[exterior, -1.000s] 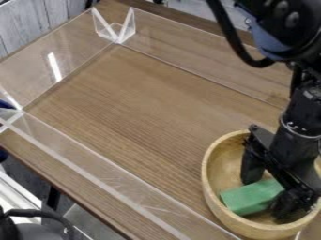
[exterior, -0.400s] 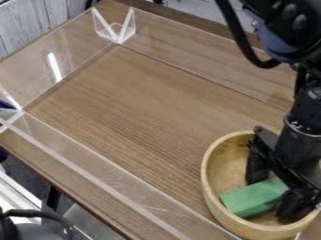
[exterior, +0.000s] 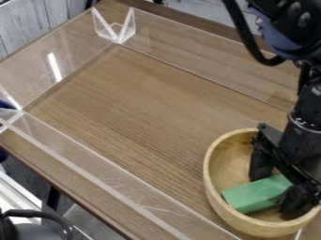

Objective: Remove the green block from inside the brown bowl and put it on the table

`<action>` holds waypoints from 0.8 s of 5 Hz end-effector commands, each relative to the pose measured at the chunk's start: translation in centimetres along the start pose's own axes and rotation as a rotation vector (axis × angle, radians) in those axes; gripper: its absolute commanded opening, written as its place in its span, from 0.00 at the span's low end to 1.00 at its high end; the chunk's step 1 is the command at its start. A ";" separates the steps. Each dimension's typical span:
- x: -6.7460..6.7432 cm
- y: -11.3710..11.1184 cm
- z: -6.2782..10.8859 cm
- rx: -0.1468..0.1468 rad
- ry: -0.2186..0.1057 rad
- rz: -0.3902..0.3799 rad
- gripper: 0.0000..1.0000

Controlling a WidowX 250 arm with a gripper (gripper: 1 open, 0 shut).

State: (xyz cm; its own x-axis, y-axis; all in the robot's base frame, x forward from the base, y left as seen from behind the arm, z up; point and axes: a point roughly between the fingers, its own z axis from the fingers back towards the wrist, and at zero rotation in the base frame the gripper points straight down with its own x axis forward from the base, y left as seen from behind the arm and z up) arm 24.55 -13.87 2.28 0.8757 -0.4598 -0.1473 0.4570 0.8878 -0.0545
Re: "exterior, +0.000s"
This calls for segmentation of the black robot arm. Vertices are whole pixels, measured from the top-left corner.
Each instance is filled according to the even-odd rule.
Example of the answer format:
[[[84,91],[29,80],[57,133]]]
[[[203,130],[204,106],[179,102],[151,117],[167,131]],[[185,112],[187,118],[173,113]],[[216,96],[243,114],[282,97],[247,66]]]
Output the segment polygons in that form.
[[[321,0],[251,0],[250,8],[270,48],[300,74],[286,127],[256,126],[248,177],[283,174],[290,186],[275,205],[283,218],[296,218],[321,205]]]

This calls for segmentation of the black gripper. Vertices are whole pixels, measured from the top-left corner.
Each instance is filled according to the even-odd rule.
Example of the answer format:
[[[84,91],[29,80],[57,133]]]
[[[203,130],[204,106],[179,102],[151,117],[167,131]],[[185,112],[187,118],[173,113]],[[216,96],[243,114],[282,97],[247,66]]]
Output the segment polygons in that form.
[[[271,176],[275,168],[294,184],[276,199],[283,219],[302,217],[319,204],[321,195],[321,83],[300,88],[283,130],[266,123],[252,137],[248,178]]]

